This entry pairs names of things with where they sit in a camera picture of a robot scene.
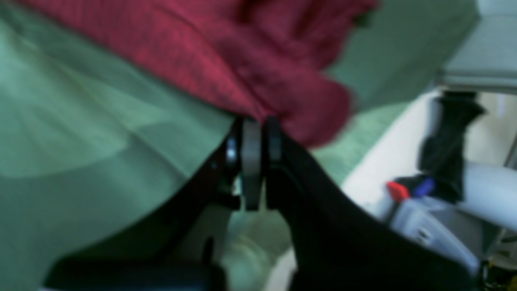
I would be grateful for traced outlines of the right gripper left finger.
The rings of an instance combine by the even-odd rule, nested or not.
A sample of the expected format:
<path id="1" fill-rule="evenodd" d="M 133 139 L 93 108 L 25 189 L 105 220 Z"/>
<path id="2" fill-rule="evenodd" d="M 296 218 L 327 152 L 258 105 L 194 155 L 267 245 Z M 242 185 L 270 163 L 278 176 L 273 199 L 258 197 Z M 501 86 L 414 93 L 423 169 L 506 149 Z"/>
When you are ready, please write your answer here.
<path id="1" fill-rule="evenodd" d="M 225 291 L 220 265 L 248 146 L 260 169 L 260 123 L 239 117 L 188 182 L 162 206 L 125 230 L 60 260 L 47 276 L 48 291 Z"/>

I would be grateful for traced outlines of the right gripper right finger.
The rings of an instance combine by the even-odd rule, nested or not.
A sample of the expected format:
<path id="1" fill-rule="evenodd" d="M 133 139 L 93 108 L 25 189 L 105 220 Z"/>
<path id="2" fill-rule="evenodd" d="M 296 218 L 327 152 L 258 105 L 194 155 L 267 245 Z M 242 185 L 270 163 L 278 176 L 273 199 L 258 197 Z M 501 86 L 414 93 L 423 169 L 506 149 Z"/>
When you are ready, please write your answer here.
<path id="1" fill-rule="evenodd" d="M 458 263 L 391 231 L 353 203 L 312 155 L 265 122 L 267 203 L 288 223 L 297 270 L 290 291 L 474 291 Z"/>

